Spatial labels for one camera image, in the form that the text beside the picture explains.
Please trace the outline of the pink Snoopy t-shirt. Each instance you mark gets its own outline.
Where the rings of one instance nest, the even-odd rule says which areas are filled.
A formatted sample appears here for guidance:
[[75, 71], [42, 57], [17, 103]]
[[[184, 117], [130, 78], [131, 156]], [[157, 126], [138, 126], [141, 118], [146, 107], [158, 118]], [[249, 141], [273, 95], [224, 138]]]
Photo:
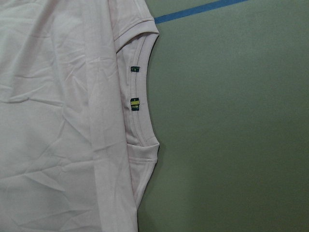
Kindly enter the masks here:
[[1, 1], [1, 231], [138, 230], [158, 35], [143, 0]]

